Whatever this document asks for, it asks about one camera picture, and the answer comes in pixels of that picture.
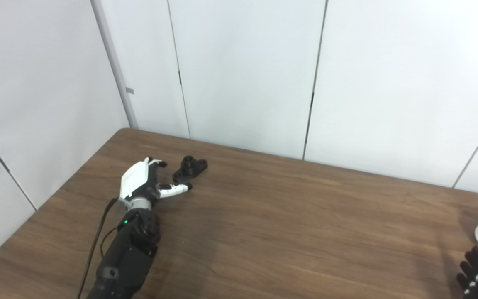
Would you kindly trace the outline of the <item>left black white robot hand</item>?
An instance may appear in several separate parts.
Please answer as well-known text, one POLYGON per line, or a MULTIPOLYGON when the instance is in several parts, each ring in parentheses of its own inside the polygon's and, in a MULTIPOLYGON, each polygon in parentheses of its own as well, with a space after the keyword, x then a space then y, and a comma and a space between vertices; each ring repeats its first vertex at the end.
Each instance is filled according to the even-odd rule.
POLYGON ((192 184, 160 184, 157 182, 159 168, 167 167, 163 160, 146 157, 135 163, 121 178, 119 200, 128 210, 151 210, 162 198, 169 198, 193 189, 192 184))

